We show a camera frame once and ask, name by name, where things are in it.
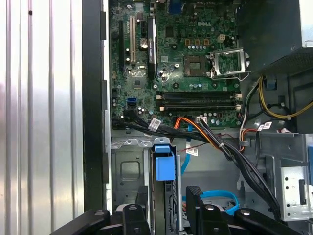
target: green circuit board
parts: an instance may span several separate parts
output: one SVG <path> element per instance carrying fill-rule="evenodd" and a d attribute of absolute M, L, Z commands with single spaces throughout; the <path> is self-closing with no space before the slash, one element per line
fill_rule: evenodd
<path fill-rule="evenodd" d="M 111 6 L 112 117 L 121 118 L 126 109 L 132 108 L 146 121 L 157 118 L 168 125 L 173 125 L 177 116 L 194 119 L 204 116 L 213 128 L 238 127 L 235 110 L 163 112 L 157 106 L 159 92 L 240 93 L 238 80 L 213 81 L 206 75 L 210 65 L 202 67 L 202 61 L 207 60 L 210 52 L 237 47 L 234 9 L 185 4 L 179 14 L 171 14 L 169 8 L 169 2 L 157 3 L 153 12 L 157 67 L 151 78 L 148 76 L 148 40 L 142 31 L 142 24 L 146 24 L 151 15 L 150 3 L 120 2 Z M 225 36 L 222 42 L 220 35 Z M 237 57 L 221 58 L 222 73 L 237 68 Z M 135 99 L 136 104 L 130 105 L 128 99 Z"/>

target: motherboard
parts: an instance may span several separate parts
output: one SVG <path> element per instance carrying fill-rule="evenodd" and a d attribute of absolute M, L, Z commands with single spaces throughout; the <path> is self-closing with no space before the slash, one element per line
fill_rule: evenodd
<path fill-rule="evenodd" d="M 178 116 L 218 129 L 241 124 L 239 81 L 208 76 L 211 52 L 237 48 L 235 8 L 186 2 L 112 1 L 113 118 L 133 109 L 145 121 L 157 118 L 171 126 Z M 235 54 L 219 58 L 221 73 L 238 66 Z"/>

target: blue drive latch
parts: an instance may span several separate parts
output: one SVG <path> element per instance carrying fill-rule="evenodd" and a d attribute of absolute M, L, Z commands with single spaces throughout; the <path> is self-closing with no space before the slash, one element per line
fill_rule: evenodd
<path fill-rule="evenodd" d="M 156 157 L 156 180 L 175 180 L 175 156 L 169 144 L 155 146 Z"/>
<path fill-rule="evenodd" d="M 313 185 L 313 145 L 308 146 L 310 185 Z"/>

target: screw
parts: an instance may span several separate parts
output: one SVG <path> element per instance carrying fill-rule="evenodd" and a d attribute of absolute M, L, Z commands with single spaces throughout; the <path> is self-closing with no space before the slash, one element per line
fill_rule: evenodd
<path fill-rule="evenodd" d="M 214 206 L 211 205 L 206 205 L 205 208 L 207 208 L 209 211 L 214 210 Z"/>
<path fill-rule="evenodd" d="M 251 213 L 248 212 L 248 211 L 246 211 L 246 210 L 241 210 L 240 213 L 243 214 L 243 215 L 245 215 L 245 216 L 251 215 Z"/>

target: sata port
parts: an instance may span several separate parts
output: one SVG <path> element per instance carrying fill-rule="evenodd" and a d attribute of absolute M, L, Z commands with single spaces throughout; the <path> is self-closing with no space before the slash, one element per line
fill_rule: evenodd
<path fill-rule="evenodd" d="M 137 106 L 137 98 L 128 98 L 127 99 L 127 106 L 129 108 L 135 108 Z"/>

